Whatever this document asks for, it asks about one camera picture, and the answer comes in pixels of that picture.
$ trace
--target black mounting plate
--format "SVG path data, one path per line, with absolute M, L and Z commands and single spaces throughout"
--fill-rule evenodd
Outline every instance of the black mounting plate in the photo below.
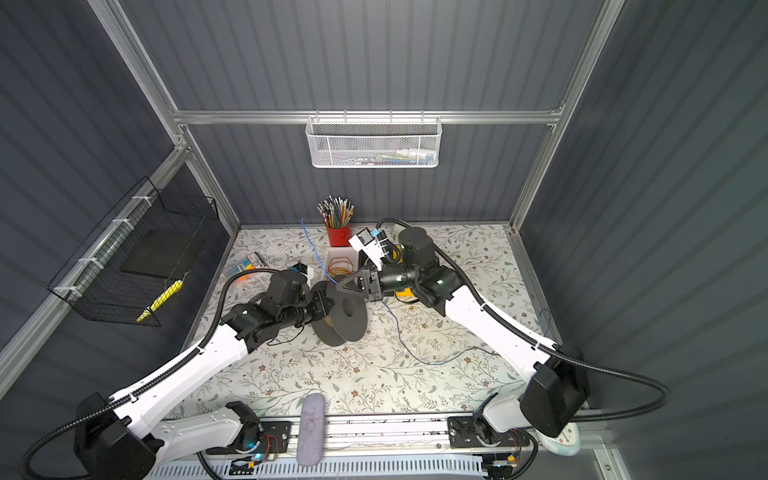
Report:
M 288 451 L 288 441 L 290 440 L 291 422 L 261 422 L 264 433 L 277 439 L 277 453 Z M 231 455 L 237 454 L 235 445 L 226 447 L 214 447 L 205 451 L 207 455 Z
M 525 435 L 510 431 L 508 434 L 499 435 L 497 445 L 483 445 L 475 434 L 475 421 L 470 415 L 448 417 L 448 433 L 452 449 L 481 449 L 489 446 L 513 449 L 515 444 L 519 447 L 531 444 Z

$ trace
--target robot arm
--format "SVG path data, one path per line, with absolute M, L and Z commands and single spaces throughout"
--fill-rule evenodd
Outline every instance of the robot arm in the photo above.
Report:
M 272 275 L 265 293 L 239 303 L 224 316 L 210 340 L 202 340 L 135 384 L 118 390 L 109 401 L 131 401 L 95 415 L 76 427 L 75 454 L 94 480 L 139 480 L 153 468 L 212 447 L 234 445 L 253 454 L 263 431 L 259 418 L 242 402 L 231 402 L 216 412 L 163 420 L 187 395 L 226 366 L 242 359 L 289 326 L 299 328 L 324 318 L 333 300 L 323 291 L 311 292 L 299 270 Z M 180 368 L 191 353 L 198 352 Z M 134 396 L 142 386 L 154 386 Z M 108 402 L 93 394 L 78 406 L 78 417 Z
M 496 351 L 525 382 L 522 396 L 493 396 L 476 412 L 475 431 L 481 440 L 494 438 L 509 429 L 531 425 L 548 437 L 556 437 L 589 396 L 586 372 L 552 358 L 510 331 L 524 333 L 549 349 L 581 358 L 581 352 L 570 351 L 523 326 L 497 306 L 482 297 L 478 302 L 458 273 L 440 265 L 436 248 L 427 233 L 418 227 L 407 227 L 398 236 L 400 247 L 376 229 L 365 229 L 349 244 L 371 258 L 373 265 L 364 266 L 338 287 L 357 293 L 368 301 L 410 288 L 427 306 L 462 324 Z M 389 255 L 396 250 L 397 261 Z M 499 319 L 493 318 L 484 306 Z

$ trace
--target blue wire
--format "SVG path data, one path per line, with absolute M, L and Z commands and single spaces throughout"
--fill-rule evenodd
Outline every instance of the blue wire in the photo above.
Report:
M 413 354 L 413 352 L 411 352 L 411 349 L 410 349 L 410 348 L 408 348 L 408 346 L 406 345 L 406 343 L 402 341 L 402 334 L 401 334 L 401 332 L 400 332 L 400 322 L 399 322 L 399 320 L 397 320 L 397 316 L 394 314 L 394 312 L 392 311 L 392 309 L 390 309 L 390 308 L 389 308 L 389 305 L 387 305 L 386 303 L 384 303 L 384 300 L 382 300 L 382 303 L 384 304 L 384 306 L 386 307 L 386 309 L 387 309 L 387 310 L 389 310 L 389 314 L 395 317 L 395 324 L 397 325 L 397 338 L 400 340 L 400 343 L 402 344 L 402 346 L 403 346 L 403 347 L 406 349 L 406 352 L 410 353 L 410 354 L 411 354 L 411 356 L 413 357 L 413 359 L 414 359 L 415 361 L 417 361 L 417 362 L 423 363 L 424 365 L 431 365 L 431 366 L 437 366 L 437 365 L 445 365 L 445 364 L 446 364 L 446 363 L 448 363 L 448 362 L 452 362 L 453 360 L 456 360 L 457 358 L 459 358 L 460 356 L 464 355 L 464 354 L 465 354 L 466 352 L 468 352 L 469 350 L 480 350 L 481 352 L 485 352 L 485 353 L 487 353 L 487 354 L 489 354 L 489 355 L 498 356 L 498 353 L 489 352 L 488 350 L 486 350 L 486 349 L 482 349 L 482 348 L 480 348 L 479 346 L 471 346 L 471 347 L 469 347 L 468 349 L 464 349 L 464 350 L 462 350 L 462 351 L 461 351 L 461 352 L 460 352 L 460 353 L 459 353 L 457 356 L 455 356 L 455 357 L 453 357 L 453 358 L 451 358 L 451 359 L 447 359 L 447 360 L 446 360 L 446 361 L 444 361 L 444 362 L 440 362 L 440 363 L 429 363 L 429 362 L 425 362 L 424 360 L 422 360 L 422 359 L 420 359 L 419 357 L 417 357 L 416 355 L 414 355 L 414 354 Z
M 323 266 L 323 262 L 322 262 L 322 261 L 320 261 L 320 255 L 318 255 L 318 254 L 317 254 L 317 249 L 315 248 L 315 244 L 314 244 L 314 243 L 312 243 L 312 240 L 310 240 L 310 232 L 306 231 L 306 227 L 304 226 L 304 219 L 301 219 L 301 227 L 304 229 L 304 234 L 306 235 L 306 241 L 310 242 L 310 245 L 312 245 L 312 250 L 314 250 L 314 252 L 315 252 L 315 258 L 317 258 L 317 263 L 319 263 L 319 264 L 320 264 L 320 268 L 322 268 L 322 269 L 323 269 L 323 273 L 325 273 L 325 274 L 326 274 L 326 276 L 327 276 L 328 278 L 330 278 L 332 282 L 334 282 L 334 283 L 338 283 L 337 281 L 335 281 L 335 280 L 333 279 L 333 277 L 332 277 L 332 276 L 330 276 L 330 275 L 328 274 L 328 272 L 326 272 L 326 268 Z

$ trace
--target yellow object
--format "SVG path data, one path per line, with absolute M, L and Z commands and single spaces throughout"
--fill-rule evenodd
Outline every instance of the yellow object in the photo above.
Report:
M 169 286 L 158 298 L 154 299 L 152 305 L 144 309 L 144 312 L 136 319 L 137 322 L 147 318 L 152 312 L 160 308 L 165 300 L 168 300 L 174 293 L 181 290 L 181 286 L 184 285 L 182 280 L 176 280 L 173 285 Z

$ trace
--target black wire mesh basket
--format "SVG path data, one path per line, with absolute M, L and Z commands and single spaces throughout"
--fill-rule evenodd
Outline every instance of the black wire mesh basket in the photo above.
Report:
M 85 319 L 160 326 L 217 220 L 212 198 L 153 189 L 86 258 L 81 245 L 48 290 Z

